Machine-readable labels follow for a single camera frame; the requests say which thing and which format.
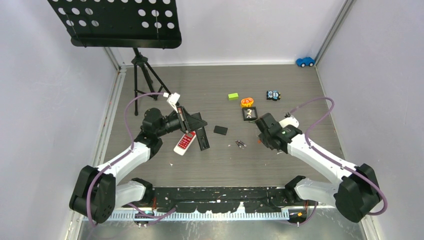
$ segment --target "tripod leg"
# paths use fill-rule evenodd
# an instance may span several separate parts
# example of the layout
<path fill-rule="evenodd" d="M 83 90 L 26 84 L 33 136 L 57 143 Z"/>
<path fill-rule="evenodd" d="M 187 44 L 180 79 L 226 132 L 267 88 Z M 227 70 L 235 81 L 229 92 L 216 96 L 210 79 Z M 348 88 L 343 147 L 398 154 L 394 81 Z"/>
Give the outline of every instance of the tripod leg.
<path fill-rule="evenodd" d="M 153 68 L 150 66 L 150 64 L 148 62 L 145 63 L 148 67 L 148 69 L 150 69 L 150 72 L 154 75 L 154 77 L 159 81 L 159 83 L 161 84 L 161 86 L 165 89 L 165 91 L 167 93 L 171 93 L 171 91 L 167 88 L 167 86 L 165 86 L 165 83 L 162 81 L 162 79 L 156 74 L 155 70 L 153 70 Z"/>
<path fill-rule="evenodd" d="M 134 64 L 134 98 L 138 95 L 138 87 L 137 87 L 137 64 Z M 139 106 L 138 106 L 138 99 L 135 100 L 135 112 L 134 115 L 139 115 Z"/>
<path fill-rule="evenodd" d="M 153 89 L 153 81 L 152 78 L 150 78 L 149 72 L 147 71 L 147 68 L 144 64 L 140 65 L 141 70 L 143 71 L 143 75 L 144 78 L 146 79 L 147 85 L 148 85 L 148 89 L 150 90 L 151 93 L 155 93 L 155 90 Z M 156 101 L 158 100 L 158 95 L 153 96 L 153 99 Z"/>

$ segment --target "tripod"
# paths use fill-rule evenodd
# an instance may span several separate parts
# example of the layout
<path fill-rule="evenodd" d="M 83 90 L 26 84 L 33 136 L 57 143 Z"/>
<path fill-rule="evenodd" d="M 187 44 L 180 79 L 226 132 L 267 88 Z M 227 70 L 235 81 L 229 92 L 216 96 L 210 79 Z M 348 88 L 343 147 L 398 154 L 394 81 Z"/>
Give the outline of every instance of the tripod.
<path fill-rule="evenodd" d="M 150 90 L 151 93 L 155 93 L 155 89 L 153 88 L 153 85 L 152 85 L 153 80 L 150 77 L 150 74 L 149 74 L 149 71 L 147 70 L 147 68 L 150 70 L 150 72 L 154 75 L 154 77 L 160 83 L 160 88 L 159 88 L 159 91 L 157 91 L 157 92 L 160 93 L 162 91 L 162 89 L 165 89 L 165 91 L 167 93 L 171 94 L 170 90 L 167 88 L 167 86 L 165 86 L 165 83 L 161 80 L 161 78 L 158 76 L 158 74 L 156 74 L 155 70 L 153 70 L 153 68 L 148 63 L 148 58 L 141 55 L 138 48 L 133 48 L 133 50 L 134 50 L 134 53 L 135 53 L 135 57 L 131 61 L 131 63 L 134 65 L 134 97 L 136 98 L 138 93 L 145 94 L 145 92 L 140 91 L 138 89 L 138 86 L 137 86 L 137 66 L 139 66 L 141 68 L 141 71 L 143 72 L 144 78 L 147 82 L 148 89 Z M 149 97 L 153 98 L 155 101 L 158 100 L 158 95 L 151 95 Z M 136 116 L 139 115 L 138 99 L 135 100 L 135 112 L 134 112 L 134 114 Z"/>

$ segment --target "blue toy car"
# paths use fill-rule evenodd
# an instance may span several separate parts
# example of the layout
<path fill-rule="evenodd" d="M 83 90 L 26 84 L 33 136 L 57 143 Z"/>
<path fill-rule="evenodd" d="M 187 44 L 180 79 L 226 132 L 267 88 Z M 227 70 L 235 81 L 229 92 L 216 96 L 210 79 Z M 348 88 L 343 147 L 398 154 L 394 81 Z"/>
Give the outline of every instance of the blue toy car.
<path fill-rule="evenodd" d="M 309 65 L 309 67 L 312 67 L 315 65 L 315 60 L 312 59 L 312 57 L 307 56 L 305 58 L 297 59 L 296 64 L 301 68 L 305 67 L 306 65 Z"/>
<path fill-rule="evenodd" d="M 280 100 L 281 99 L 281 93 L 278 91 L 266 91 L 266 99 L 267 100 Z"/>

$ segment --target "black sponge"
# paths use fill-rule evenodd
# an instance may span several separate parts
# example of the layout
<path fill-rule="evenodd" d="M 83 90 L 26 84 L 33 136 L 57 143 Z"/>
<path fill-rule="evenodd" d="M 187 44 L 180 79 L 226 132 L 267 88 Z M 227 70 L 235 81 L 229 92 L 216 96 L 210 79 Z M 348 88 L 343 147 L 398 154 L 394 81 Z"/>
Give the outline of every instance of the black sponge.
<path fill-rule="evenodd" d="M 227 131 L 228 131 L 228 128 L 223 126 L 215 126 L 215 129 L 213 130 L 214 133 L 221 134 L 221 135 L 227 135 Z"/>

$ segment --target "perforated black panel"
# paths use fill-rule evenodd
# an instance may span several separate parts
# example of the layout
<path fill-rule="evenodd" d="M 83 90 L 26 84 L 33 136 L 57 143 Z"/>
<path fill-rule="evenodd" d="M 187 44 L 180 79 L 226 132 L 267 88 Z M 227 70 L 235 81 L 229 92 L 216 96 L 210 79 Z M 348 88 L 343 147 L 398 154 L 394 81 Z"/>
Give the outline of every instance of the perforated black panel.
<path fill-rule="evenodd" d="M 174 49 L 175 0 L 48 0 L 78 47 Z"/>

